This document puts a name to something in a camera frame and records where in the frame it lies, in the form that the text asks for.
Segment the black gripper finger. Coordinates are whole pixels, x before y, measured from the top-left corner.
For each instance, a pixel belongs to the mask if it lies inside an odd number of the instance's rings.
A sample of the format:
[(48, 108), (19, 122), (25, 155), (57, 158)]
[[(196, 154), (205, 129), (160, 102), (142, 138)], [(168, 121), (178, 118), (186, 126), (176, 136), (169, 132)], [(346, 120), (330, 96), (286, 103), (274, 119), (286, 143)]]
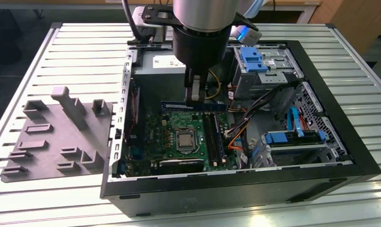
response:
[(208, 79), (208, 69), (185, 69), (185, 103), (188, 106), (201, 104), (205, 99), (205, 85)]

